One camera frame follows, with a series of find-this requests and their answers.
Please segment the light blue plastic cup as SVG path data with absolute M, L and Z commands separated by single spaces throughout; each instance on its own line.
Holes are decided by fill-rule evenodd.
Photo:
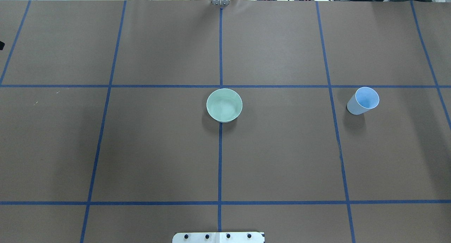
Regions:
M 378 93 L 370 87 L 360 87 L 348 101 L 347 110 L 353 115 L 360 115 L 379 105 Z

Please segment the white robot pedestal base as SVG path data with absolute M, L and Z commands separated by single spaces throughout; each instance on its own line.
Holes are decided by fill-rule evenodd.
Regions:
M 199 232 L 176 233 L 173 243 L 264 243 L 261 232 Z

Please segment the green ceramic bowl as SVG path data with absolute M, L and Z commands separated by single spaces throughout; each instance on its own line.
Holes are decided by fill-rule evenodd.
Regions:
M 243 100 L 232 89 L 222 88 L 213 91 L 207 98 L 206 110 L 217 122 L 229 123 L 241 114 Z

